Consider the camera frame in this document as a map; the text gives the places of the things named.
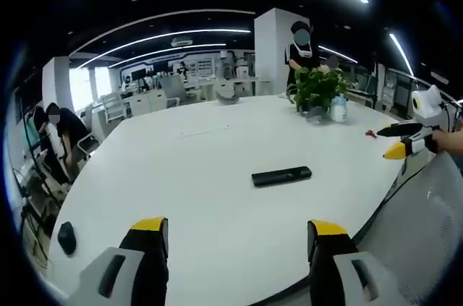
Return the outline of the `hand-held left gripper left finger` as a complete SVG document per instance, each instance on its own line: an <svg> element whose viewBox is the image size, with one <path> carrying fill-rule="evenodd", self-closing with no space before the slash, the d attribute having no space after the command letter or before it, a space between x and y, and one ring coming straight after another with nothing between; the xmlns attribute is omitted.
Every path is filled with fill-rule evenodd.
<svg viewBox="0 0 463 306"><path fill-rule="evenodd" d="M109 247L81 273L74 305L164 305L168 269L168 219L133 224L118 247Z"/></svg>

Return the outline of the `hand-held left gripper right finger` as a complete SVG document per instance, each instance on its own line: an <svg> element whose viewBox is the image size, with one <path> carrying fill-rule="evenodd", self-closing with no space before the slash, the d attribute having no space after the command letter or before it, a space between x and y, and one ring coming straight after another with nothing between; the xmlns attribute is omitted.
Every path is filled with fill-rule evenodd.
<svg viewBox="0 0 463 306"><path fill-rule="evenodd" d="M359 251L338 224L307 223L308 288L312 305L392 305L393 275Z"/></svg>

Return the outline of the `person's right hand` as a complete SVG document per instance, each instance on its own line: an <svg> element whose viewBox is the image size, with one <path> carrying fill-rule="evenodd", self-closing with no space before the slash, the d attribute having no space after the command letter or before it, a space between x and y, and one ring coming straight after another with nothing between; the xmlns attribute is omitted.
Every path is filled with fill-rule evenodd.
<svg viewBox="0 0 463 306"><path fill-rule="evenodd" d="M433 131L433 140L437 143L440 150L445 150L455 156L463 154L463 131L444 132L442 130Z"/></svg>

